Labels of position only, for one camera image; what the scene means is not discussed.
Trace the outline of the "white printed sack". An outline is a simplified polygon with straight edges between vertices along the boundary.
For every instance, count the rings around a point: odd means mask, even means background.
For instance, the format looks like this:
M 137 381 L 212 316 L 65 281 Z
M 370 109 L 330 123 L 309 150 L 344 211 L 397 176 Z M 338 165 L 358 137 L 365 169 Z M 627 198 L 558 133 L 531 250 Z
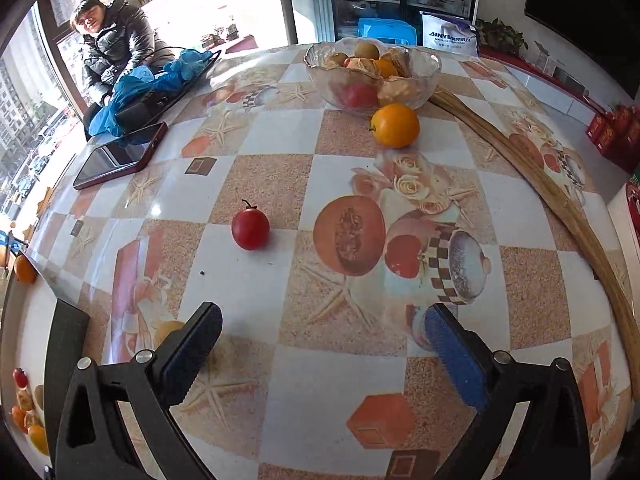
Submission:
M 423 45 L 442 52 L 477 56 L 476 28 L 463 18 L 421 12 Z

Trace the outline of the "small red tomato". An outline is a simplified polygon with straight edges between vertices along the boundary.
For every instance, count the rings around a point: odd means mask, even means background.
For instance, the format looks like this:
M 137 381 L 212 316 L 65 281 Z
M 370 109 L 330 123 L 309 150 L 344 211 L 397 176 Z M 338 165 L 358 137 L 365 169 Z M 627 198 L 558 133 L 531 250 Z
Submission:
M 231 235 L 235 243 L 244 250 L 256 250 L 267 243 L 270 223 L 267 216 L 243 200 L 244 209 L 239 211 L 231 221 Z

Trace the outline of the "small tangerine tray corner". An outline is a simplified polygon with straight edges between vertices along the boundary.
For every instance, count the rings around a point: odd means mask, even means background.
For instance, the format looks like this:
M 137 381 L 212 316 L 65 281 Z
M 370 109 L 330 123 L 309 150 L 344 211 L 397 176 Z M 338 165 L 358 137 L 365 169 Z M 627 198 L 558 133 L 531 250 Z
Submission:
M 24 254 L 16 257 L 13 271 L 16 278 L 25 284 L 34 284 L 37 279 L 38 272 Z

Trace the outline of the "red snack tray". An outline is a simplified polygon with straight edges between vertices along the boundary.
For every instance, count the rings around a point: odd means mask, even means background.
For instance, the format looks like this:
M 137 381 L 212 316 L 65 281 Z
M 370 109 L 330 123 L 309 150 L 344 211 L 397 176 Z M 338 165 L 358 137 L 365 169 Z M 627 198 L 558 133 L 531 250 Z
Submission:
M 634 170 L 623 187 L 628 212 L 636 241 L 640 242 L 640 167 Z

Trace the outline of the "cherry tomato in tray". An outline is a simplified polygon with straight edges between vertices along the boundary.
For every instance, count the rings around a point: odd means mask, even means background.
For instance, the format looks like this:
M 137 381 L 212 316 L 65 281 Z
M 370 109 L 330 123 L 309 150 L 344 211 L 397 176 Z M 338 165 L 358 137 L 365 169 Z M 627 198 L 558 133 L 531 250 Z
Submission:
M 21 367 L 15 367 L 13 370 L 13 380 L 15 385 L 19 389 L 26 389 L 28 387 L 28 378 L 26 373 Z

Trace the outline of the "white tray with grey rim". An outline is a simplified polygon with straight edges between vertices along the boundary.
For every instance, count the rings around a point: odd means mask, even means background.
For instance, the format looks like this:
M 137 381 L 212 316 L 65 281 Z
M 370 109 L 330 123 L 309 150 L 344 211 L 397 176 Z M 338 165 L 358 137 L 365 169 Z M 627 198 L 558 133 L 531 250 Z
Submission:
M 11 272 L 1 311 L 1 408 L 9 442 L 16 447 L 17 458 L 28 470 L 41 478 L 43 468 L 51 463 L 40 453 L 27 434 L 13 421 L 12 408 L 17 404 L 13 371 L 24 370 L 29 388 L 43 385 L 52 393 L 44 402 L 51 414 L 39 412 L 48 433 L 55 439 L 63 411 L 66 388 L 81 357 L 90 316 L 65 301 L 42 275 L 32 284 L 24 283 Z

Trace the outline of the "black television screen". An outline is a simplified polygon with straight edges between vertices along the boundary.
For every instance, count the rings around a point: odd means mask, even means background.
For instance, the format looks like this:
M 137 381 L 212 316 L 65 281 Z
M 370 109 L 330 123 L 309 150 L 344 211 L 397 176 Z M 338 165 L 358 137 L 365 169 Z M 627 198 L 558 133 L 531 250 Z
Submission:
M 525 0 L 524 13 L 603 68 L 630 96 L 639 90 L 639 0 Z

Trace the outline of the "large orange by bowl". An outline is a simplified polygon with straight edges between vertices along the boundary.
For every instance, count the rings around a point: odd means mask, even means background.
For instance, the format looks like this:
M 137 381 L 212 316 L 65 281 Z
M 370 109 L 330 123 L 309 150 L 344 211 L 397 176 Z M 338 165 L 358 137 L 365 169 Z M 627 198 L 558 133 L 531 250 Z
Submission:
M 412 108 L 392 103 L 373 114 L 369 130 L 375 141 L 386 148 L 406 148 L 420 136 L 420 122 Z

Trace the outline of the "blue cloth bag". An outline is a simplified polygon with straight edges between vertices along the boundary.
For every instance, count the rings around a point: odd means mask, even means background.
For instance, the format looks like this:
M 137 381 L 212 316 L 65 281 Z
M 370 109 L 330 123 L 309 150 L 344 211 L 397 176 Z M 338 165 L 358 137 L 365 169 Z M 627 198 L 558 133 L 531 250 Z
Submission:
M 214 66 L 219 55 L 219 51 L 201 52 L 194 49 L 183 49 L 178 58 L 165 64 L 157 74 L 154 74 L 148 66 L 135 68 L 115 84 L 111 101 L 96 109 L 96 114 L 91 117 L 86 127 L 88 135 L 99 136 L 108 133 L 115 138 L 126 136 L 116 124 L 115 114 L 126 105 L 137 101 L 150 92 L 167 96 L 164 113 L 167 112 Z

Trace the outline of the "red gift boxes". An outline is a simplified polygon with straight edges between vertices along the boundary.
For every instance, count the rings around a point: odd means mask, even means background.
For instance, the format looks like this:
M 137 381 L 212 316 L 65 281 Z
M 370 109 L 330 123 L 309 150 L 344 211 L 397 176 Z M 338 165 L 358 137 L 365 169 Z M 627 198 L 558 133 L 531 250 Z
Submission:
M 614 112 L 595 114 L 587 136 L 598 152 L 632 174 L 639 165 L 639 107 L 618 104 Z

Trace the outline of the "long wooden stick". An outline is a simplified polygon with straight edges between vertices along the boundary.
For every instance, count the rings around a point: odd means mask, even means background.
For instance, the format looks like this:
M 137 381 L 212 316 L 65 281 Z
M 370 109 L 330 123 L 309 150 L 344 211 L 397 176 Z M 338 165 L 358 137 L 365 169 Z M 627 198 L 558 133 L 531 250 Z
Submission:
M 640 388 L 639 330 L 636 318 L 610 260 L 608 260 L 608 255 L 596 233 L 591 229 L 587 218 L 579 212 L 576 205 L 561 191 L 548 174 L 544 173 L 544 170 L 528 159 L 494 125 L 464 105 L 453 93 L 438 86 L 430 97 L 430 101 L 464 122 L 497 153 L 510 162 L 564 224 L 567 231 L 572 234 L 582 255 L 592 270 L 596 272 L 606 296 L 608 296 L 628 363 L 632 397 L 638 401 Z

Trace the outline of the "blue plastic crate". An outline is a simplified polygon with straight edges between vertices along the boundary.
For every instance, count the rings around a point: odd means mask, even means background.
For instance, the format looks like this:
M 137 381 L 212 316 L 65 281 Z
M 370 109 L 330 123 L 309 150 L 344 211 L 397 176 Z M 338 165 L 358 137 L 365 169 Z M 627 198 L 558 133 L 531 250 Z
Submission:
M 416 29 L 412 25 L 394 18 L 360 18 L 357 36 L 374 38 L 383 44 L 398 44 L 398 46 L 416 46 L 418 44 Z

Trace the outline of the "glass fruit bowl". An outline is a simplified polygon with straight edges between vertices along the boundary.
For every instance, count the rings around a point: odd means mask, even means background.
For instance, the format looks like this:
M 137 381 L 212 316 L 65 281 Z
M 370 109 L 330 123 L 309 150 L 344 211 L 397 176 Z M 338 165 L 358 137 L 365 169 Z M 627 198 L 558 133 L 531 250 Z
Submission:
M 442 61 L 430 50 L 372 38 L 312 44 L 304 64 L 326 102 L 361 116 L 394 103 L 417 110 L 435 91 L 442 71 Z

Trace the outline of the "potted green plant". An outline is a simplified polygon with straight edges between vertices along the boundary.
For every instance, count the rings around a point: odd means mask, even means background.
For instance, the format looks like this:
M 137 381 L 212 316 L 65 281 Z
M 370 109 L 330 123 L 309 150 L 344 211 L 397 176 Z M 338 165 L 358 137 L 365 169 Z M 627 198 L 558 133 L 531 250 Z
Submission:
M 528 49 L 528 43 L 524 34 L 514 29 L 511 25 L 504 24 L 498 18 L 492 21 L 485 21 L 478 18 L 475 28 L 483 47 L 488 47 L 504 54 L 513 55 L 519 58 L 522 50 Z

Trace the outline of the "red-cased tablet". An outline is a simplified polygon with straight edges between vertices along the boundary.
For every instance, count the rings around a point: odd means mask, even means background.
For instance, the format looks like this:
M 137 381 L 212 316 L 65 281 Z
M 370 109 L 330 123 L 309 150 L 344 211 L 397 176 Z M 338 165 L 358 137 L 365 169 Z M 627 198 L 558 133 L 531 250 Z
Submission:
M 98 146 L 80 168 L 73 188 L 81 191 L 141 171 L 167 131 L 168 125 L 159 122 Z

